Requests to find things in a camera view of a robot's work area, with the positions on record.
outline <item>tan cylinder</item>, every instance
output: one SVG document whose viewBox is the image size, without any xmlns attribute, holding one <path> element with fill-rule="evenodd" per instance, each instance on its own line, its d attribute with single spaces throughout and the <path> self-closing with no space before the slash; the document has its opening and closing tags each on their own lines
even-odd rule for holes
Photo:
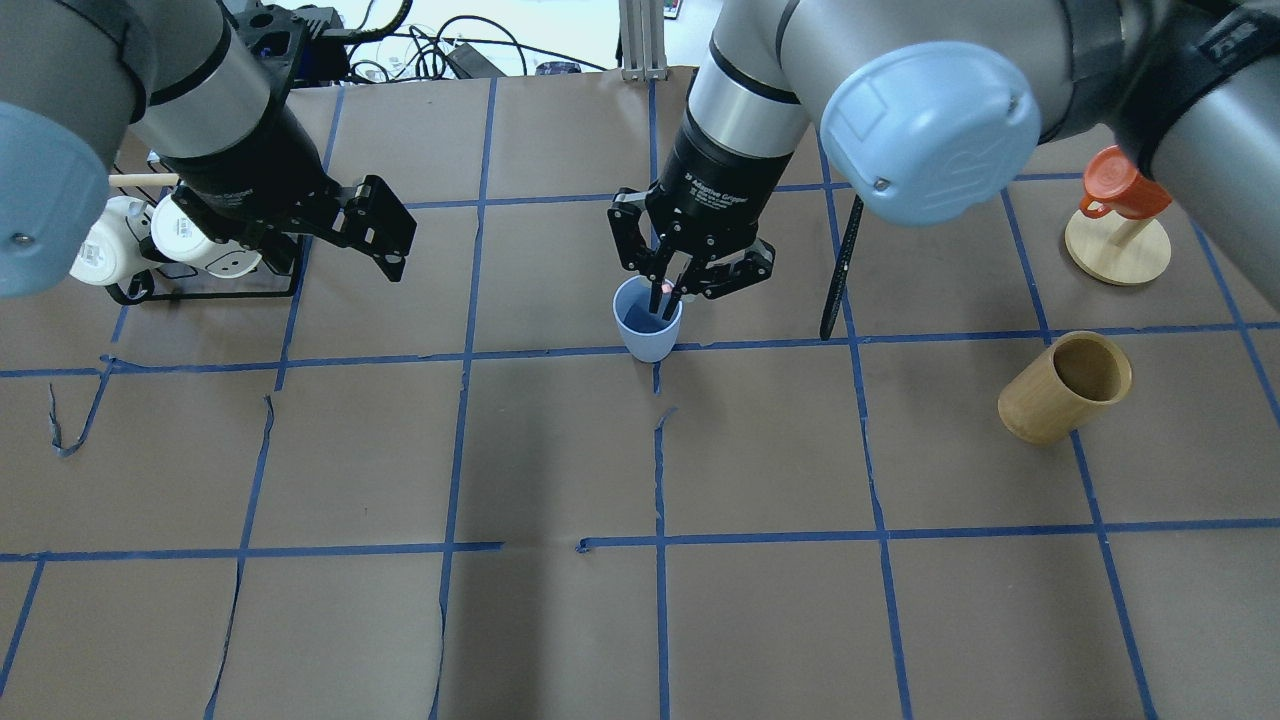
<svg viewBox="0 0 1280 720">
<path fill-rule="evenodd" d="M 1133 366 L 1098 333 L 1066 333 L 1000 392 L 1000 419 L 1032 445 L 1050 445 L 1124 400 Z"/>
</svg>

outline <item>wooden base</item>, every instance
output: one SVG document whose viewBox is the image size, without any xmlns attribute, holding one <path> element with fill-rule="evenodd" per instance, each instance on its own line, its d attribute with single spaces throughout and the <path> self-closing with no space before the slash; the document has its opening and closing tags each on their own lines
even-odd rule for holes
<svg viewBox="0 0 1280 720">
<path fill-rule="evenodd" d="M 1110 213 L 1093 220 L 1076 210 L 1065 234 L 1071 260 L 1105 283 L 1148 283 L 1169 266 L 1169 233 L 1155 218 L 1129 220 Z"/>
</svg>

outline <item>red cup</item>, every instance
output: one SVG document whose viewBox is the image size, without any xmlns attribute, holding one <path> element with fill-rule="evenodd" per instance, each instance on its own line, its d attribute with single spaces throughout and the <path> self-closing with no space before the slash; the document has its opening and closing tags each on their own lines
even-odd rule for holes
<svg viewBox="0 0 1280 720">
<path fill-rule="evenodd" d="M 1094 155 L 1084 169 L 1080 211 L 1087 218 L 1097 219 L 1115 210 L 1130 220 L 1146 220 L 1172 201 L 1165 188 L 1144 178 L 1116 145 Z"/>
</svg>

